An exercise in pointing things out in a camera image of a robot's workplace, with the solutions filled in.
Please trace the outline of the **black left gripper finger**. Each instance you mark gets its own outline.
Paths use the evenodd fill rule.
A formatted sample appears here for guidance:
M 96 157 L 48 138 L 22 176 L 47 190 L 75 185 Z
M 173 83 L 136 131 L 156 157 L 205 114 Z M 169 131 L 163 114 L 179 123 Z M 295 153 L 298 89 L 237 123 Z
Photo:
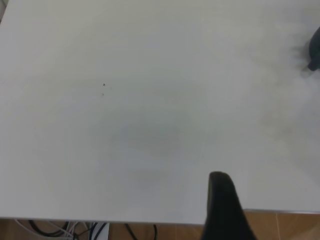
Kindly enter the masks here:
M 231 177 L 214 171 L 209 175 L 207 215 L 202 240 L 255 240 Z

